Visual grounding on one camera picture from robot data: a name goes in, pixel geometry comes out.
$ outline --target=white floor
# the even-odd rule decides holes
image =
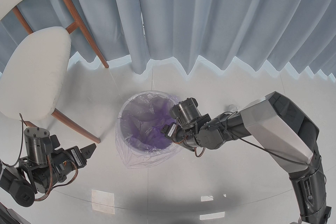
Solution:
[[[206,150],[202,158],[182,150],[158,166],[127,169],[115,146],[116,117],[129,97],[150,89],[182,99],[195,97],[200,112],[211,117],[230,104],[243,108],[273,91],[287,95],[320,128],[318,145],[328,178],[327,204],[336,207],[334,78],[312,75],[309,69],[298,75],[290,65],[279,73],[269,63],[254,72],[238,59],[224,72],[198,60],[189,76],[171,59],[150,61],[142,75],[132,72],[127,59],[112,61],[110,69],[102,65],[92,69],[95,65],[99,62],[69,65],[57,104],[57,109],[101,138],[76,181],[53,190],[46,201],[30,208],[19,207],[0,189],[0,201],[32,224],[289,224],[298,220],[288,174],[268,154],[241,141]],[[52,117],[35,124],[57,134],[65,149],[90,144]],[[21,125],[0,114],[0,126],[0,156],[11,163],[19,151]],[[257,143],[253,137],[248,140]],[[113,210],[103,213],[92,209],[92,190],[114,194],[114,214]],[[203,196],[213,196],[213,200],[201,201]],[[219,212],[225,212],[225,217],[200,220],[206,218],[201,215]],[[330,223],[336,223],[335,219],[332,214]]]

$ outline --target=curtain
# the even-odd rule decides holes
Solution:
[[[288,62],[301,73],[336,75],[336,0],[73,0],[107,60],[130,54],[141,74],[150,58],[175,57],[186,73],[198,55],[225,70],[238,57],[258,70],[268,60],[280,71]],[[62,0],[24,0],[19,9],[36,31],[67,27]],[[0,23],[0,71],[27,35],[8,13]],[[91,62],[95,54],[79,29],[72,51]]]

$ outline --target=white chair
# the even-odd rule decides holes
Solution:
[[[52,115],[83,136],[100,143],[100,139],[80,127],[56,109],[68,67],[70,33],[80,28],[103,65],[108,68],[71,0],[63,0],[74,18],[66,29],[50,27],[33,32],[16,5],[22,0],[0,0],[0,20],[13,9],[28,36],[18,45],[0,78],[0,112],[20,120],[19,113],[30,127],[31,121]]]

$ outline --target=transparent plastic liner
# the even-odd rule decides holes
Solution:
[[[178,96],[159,91],[145,91],[129,98],[117,119],[115,144],[128,168],[158,165],[181,150],[160,132],[165,124],[175,122],[170,108]]]

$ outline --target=plastic bag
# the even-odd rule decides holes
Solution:
[[[181,150],[160,131],[175,122],[169,110],[180,98],[159,91],[145,91],[129,98],[117,119],[115,144],[128,168],[158,165]]]

